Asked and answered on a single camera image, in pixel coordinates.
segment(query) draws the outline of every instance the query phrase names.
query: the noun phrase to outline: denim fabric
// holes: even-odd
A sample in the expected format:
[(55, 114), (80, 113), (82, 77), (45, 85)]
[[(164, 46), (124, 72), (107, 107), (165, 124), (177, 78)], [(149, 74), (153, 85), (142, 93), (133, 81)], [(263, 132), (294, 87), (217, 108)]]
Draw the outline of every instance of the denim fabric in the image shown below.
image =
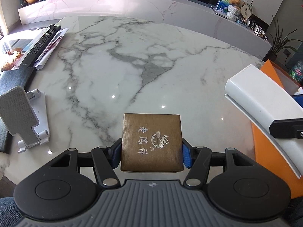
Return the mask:
[(22, 219), (13, 197), (0, 199), (0, 226), (13, 227)]

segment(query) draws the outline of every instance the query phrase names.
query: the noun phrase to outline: gold jewelry box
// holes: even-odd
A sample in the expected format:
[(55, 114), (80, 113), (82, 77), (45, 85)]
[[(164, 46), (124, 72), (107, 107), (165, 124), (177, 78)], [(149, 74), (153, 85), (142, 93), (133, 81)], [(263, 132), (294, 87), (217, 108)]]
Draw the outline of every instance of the gold jewelry box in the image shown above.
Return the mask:
[(183, 171), (180, 115), (124, 114), (121, 170)]

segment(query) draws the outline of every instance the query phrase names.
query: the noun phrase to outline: teddy bear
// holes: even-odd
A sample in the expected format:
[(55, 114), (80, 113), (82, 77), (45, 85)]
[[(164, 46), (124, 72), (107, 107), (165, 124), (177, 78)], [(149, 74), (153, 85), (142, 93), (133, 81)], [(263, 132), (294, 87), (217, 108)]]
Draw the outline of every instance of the teddy bear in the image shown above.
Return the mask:
[(228, 19), (232, 21), (236, 21), (238, 15), (241, 13), (241, 9), (239, 8), (241, 0), (229, 0), (228, 12), (226, 16)]

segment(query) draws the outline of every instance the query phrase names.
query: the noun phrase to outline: wall socket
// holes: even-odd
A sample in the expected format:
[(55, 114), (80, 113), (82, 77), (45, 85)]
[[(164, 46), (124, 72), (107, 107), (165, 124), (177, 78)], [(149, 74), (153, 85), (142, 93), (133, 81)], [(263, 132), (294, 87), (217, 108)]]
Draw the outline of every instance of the wall socket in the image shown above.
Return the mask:
[(288, 57), (290, 56), (290, 52), (287, 49), (284, 49), (283, 53)]

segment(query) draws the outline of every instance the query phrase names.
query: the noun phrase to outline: silver screw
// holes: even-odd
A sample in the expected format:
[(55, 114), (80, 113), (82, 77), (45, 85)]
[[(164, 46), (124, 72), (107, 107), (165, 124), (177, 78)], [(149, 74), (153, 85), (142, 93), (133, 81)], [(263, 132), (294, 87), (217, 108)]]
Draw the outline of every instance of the silver screw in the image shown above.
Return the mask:
[(186, 180), (186, 184), (188, 186), (198, 186), (201, 184), (201, 181), (199, 179), (196, 178), (190, 178)]
[(118, 183), (118, 180), (115, 178), (107, 178), (103, 180), (105, 186), (114, 186)]

